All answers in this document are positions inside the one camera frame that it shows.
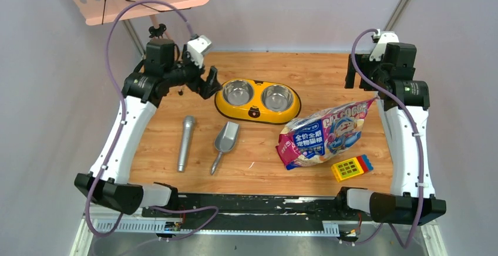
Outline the silver metal scoop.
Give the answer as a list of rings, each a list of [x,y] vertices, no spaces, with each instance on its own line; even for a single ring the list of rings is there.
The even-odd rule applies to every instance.
[[[217,135],[214,141],[214,147],[218,151],[218,155],[215,158],[210,170],[210,174],[212,176],[214,175],[218,165],[220,164],[222,155],[232,151],[232,149],[234,148],[239,129],[240,125],[238,123],[227,122]]]

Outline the yellow double pet bowl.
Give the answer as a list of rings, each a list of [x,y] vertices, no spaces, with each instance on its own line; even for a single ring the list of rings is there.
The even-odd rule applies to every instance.
[[[214,105],[228,119],[286,124],[301,112],[301,99],[291,87],[253,79],[231,79],[216,93]]]

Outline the cat food bag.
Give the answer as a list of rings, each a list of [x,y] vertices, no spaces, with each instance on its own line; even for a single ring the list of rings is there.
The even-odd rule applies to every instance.
[[[324,163],[351,148],[362,135],[376,97],[330,107],[288,122],[275,147],[286,170]]]

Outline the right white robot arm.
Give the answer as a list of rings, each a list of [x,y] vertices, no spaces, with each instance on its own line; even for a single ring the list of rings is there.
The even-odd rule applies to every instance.
[[[365,213],[377,223],[416,224],[422,226],[446,213],[446,201],[436,198],[432,185],[426,146],[429,115],[429,88],[414,80],[416,47],[408,43],[388,43],[376,59],[371,54],[350,54],[345,88],[354,87],[357,64],[368,80],[359,88],[377,91],[380,86],[395,95],[409,115],[383,92],[378,93],[379,116],[393,162],[390,192],[379,193],[365,188],[342,187],[335,211],[343,219]]]

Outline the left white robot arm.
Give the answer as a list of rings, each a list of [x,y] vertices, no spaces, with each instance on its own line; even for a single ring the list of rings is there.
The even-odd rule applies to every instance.
[[[171,88],[187,86],[208,99],[221,90],[217,68],[210,68],[207,79],[204,57],[212,48],[208,37],[194,36],[183,48],[169,39],[152,39],[146,46],[146,58],[124,80],[112,131],[94,165],[87,174],[79,173],[75,187],[91,202],[131,215],[142,207],[157,206],[166,217],[179,212],[178,191],[164,183],[130,184],[129,175],[137,147],[162,98]]]

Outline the silver toy microphone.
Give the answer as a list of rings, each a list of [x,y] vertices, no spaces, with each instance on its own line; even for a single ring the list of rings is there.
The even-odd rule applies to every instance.
[[[181,136],[179,156],[177,160],[177,171],[184,172],[189,157],[190,143],[196,125],[194,116],[186,116],[183,120],[183,131]]]

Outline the yellow toy block calculator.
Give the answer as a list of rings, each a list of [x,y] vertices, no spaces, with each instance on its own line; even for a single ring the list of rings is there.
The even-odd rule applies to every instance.
[[[356,176],[369,173],[374,168],[366,154],[337,162],[331,171],[337,182],[343,182]]]

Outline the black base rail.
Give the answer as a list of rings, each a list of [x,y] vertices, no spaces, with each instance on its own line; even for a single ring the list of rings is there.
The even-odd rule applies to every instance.
[[[214,220],[229,220],[238,227],[302,228],[306,221],[313,227],[323,221],[356,227],[359,220],[371,220],[365,213],[340,212],[333,197],[183,193],[177,202],[177,210],[189,211],[184,225],[204,223],[214,211],[195,213],[193,209],[207,206],[218,207]]]

